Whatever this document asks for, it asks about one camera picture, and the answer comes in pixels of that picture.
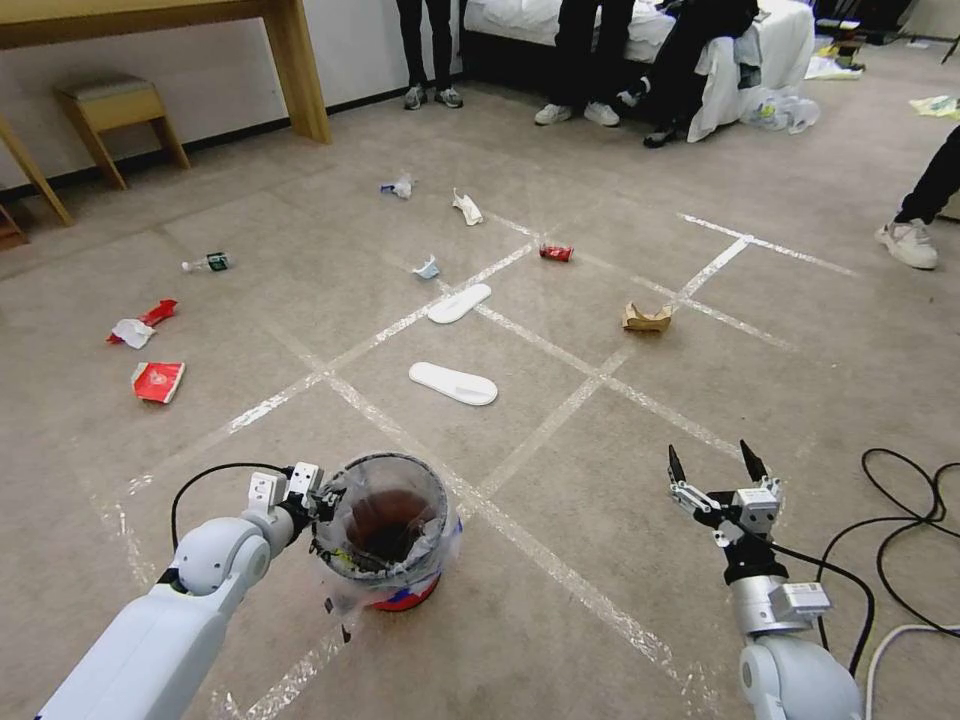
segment white cable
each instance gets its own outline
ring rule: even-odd
[[[960,625],[944,625],[947,630],[960,630]],[[864,714],[864,720],[873,720],[873,686],[877,673],[877,665],[880,664],[880,656],[883,655],[887,646],[908,632],[939,632],[937,628],[929,625],[901,625],[887,633],[887,636],[880,641],[877,649],[873,651],[873,657],[870,658],[870,669],[867,671],[867,708]]]

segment white bedsheet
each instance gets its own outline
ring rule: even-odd
[[[553,45],[559,30],[561,0],[468,0],[464,27],[474,32]],[[803,81],[813,53],[813,13],[802,0],[758,0],[769,13],[734,42],[717,38],[704,48],[697,72],[707,77],[703,106],[687,139],[700,140],[741,114],[740,63],[759,65],[761,85],[794,88]],[[637,0],[624,57],[653,62],[674,19],[653,2]],[[598,12],[594,27],[600,24]]]

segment person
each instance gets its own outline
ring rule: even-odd
[[[877,230],[877,240],[900,262],[920,270],[933,270],[938,256],[930,242],[927,225],[957,192],[960,192],[960,126],[954,128],[933,156],[913,192],[903,199],[900,212]]]
[[[645,100],[652,109],[656,129],[643,141],[649,148],[663,147],[677,136],[696,87],[694,75],[703,48],[714,38],[743,35],[760,9],[757,0],[682,0],[668,12],[677,22],[657,53],[653,69],[633,91],[620,93],[627,105]]]
[[[403,38],[403,54],[407,58],[410,73],[410,89],[403,97],[403,107],[419,110],[427,101],[427,74],[423,69],[423,46],[420,42],[420,22],[423,19],[424,0],[397,0],[400,11],[400,35]],[[460,97],[450,83],[450,60],[453,55],[453,39],[450,36],[450,0],[426,0],[433,30],[433,72],[436,76],[436,92],[433,99],[449,108],[463,107]]]
[[[600,39],[591,57],[600,5]],[[557,70],[551,82],[550,102],[534,117],[537,125],[569,120],[580,108],[583,116],[595,123],[605,127],[620,124],[620,116],[610,103],[620,87],[623,50],[632,18],[633,0],[563,0],[560,30],[554,40]]]

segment floor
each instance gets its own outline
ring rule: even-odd
[[[186,478],[400,449],[439,472],[465,521],[434,596],[363,613],[344,646],[301,542],[238,610],[188,717],[749,716],[723,558],[669,499],[668,444],[692,482],[733,489],[747,439],[786,483],[778,539],[809,553],[891,512],[863,478],[864,449],[929,468],[958,459],[960,226],[933,228],[932,273],[872,239],[951,129],[907,100],[949,91],[956,61],[864,57],[859,82],[807,85],[823,117],[799,136],[735,126],[651,152],[642,126],[536,128],[539,98],[474,83],[461,112],[390,101],[338,114],[329,147],[277,132],[195,153],[188,173],[135,175],[125,193],[73,189],[70,229],[31,204],[33,243],[0,254],[0,539],[16,548],[0,564],[0,714],[32,717],[159,575]],[[404,170],[409,201],[377,192]],[[464,225],[454,187],[486,222]],[[574,261],[542,260],[545,241],[574,245]],[[216,250],[236,267],[181,273]],[[410,268],[431,253],[442,274],[420,281]],[[475,312],[425,319],[480,280],[493,294]],[[144,350],[102,341],[164,297],[177,315]],[[669,331],[626,334],[628,301],[674,303]],[[169,406],[134,398],[141,360],[186,363]],[[499,398],[474,408],[415,385],[419,360],[487,376]],[[881,465],[926,507],[916,478]],[[182,527],[236,514],[247,480],[196,486]],[[881,532],[836,555],[879,593]],[[888,562],[943,622],[957,621],[950,558],[955,545],[921,532]],[[845,662],[862,600],[826,586]],[[909,620],[879,597],[871,651]],[[900,641],[877,717],[952,717],[956,686],[938,678],[958,662],[950,639]]]

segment black pants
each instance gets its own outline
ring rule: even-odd
[[[591,57],[593,23],[601,4],[600,41]],[[623,49],[632,17],[633,0],[563,0],[550,102],[581,106],[588,100],[613,100],[622,87]]]
[[[757,0],[686,0],[657,53],[649,74],[650,106],[659,124],[672,122],[690,106],[694,70],[707,43],[738,38],[753,22]]]
[[[410,85],[426,85],[423,70],[423,45],[420,42],[420,21],[423,19],[424,0],[397,0],[400,10],[400,34],[403,36],[403,54],[407,56]],[[450,37],[450,0],[426,0],[433,30],[433,72],[437,90],[450,87],[450,59],[453,39]]]
[[[929,225],[957,191],[960,191],[960,126],[950,133],[913,192],[903,199],[894,222],[919,218]]]

